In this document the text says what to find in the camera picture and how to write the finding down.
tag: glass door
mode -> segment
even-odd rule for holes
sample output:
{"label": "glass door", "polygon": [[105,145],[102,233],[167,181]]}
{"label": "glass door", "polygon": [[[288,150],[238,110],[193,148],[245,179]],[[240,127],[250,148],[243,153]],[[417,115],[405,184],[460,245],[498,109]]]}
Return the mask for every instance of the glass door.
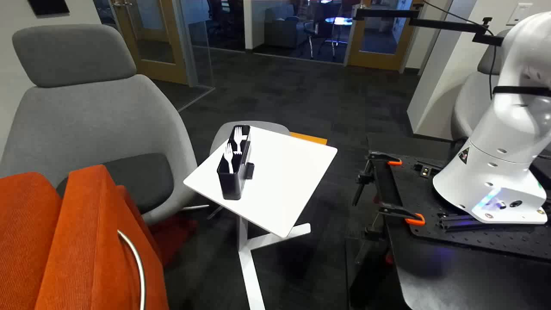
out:
{"label": "glass door", "polygon": [[111,2],[138,72],[152,79],[186,84],[186,65],[173,0]]}
{"label": "glass door", "polygon": [[[362,0],[367,10],[410,10],[424,0]],[[402,71],[412,40],[405,17],[365,17],[355,21],[347,65]]]}

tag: black table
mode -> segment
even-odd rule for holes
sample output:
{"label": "black table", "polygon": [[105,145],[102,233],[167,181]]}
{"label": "black table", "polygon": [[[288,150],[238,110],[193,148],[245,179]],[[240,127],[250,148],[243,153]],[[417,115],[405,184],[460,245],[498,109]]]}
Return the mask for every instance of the black table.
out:
{"label": "black table", "polygon": [[[386,162],[374,174],[381,200],[400,203]],[[551,262],[415,238],[403,220],[386,220],[386,229],[410,308],[551,308]]]}

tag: gray carpet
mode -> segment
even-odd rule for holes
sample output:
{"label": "gray carpet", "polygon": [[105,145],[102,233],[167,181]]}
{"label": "gray carpet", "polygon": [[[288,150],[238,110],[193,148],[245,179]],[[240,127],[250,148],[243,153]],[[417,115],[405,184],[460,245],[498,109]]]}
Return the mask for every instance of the gray carpet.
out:
{"label": "gray carpet", "polygon": [[[255,251],[269,310],[345,310],[350,307],[347,241],[360,236],[374,193],[352,207],[355,177],[369,150],[443,158],[448,143],[412,138],[405,110],[417,76],[345,69],[252,53],[212,52],[216,91],[181,112],[198,160],[207,158],[217,127],[228,121],[274,121],[291,131],[324,136],[340,150],[300,222],[314,233]],[[200,220],[198,234],[167,267],[171,308],[248,308],[236,253],[236,217]]]}

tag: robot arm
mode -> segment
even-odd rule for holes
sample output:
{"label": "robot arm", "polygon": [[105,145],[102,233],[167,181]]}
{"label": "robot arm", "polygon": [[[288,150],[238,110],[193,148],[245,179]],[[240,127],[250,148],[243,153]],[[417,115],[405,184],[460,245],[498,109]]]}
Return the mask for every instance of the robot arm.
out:
{"label": "robot arm", "polygon": [[[551,12],[505,38],[498,86],[551,88]],[[546,191],[529,171],[551,143],[551,96],[496,93],[474,134],[433,184],[452,205],[488,224],[545,224]]]}

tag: office chair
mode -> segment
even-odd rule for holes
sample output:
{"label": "office chair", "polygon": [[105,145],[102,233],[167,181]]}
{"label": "office chair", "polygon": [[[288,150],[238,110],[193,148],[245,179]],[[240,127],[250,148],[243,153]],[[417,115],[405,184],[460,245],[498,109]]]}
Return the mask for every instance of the office chair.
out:
{"label": "office chair", "polygon": [[[186,126],[107,26],[40,26],[14,34],[16,53],[37,84],[18,109],[0,177],[42,172],[64,191],[71,171],[104,164],[124,184],[147,224],[183,210],[197,167]],[[254,126],[290,133],[272,122]],[[233,122],[217,133],[224,143]]]}

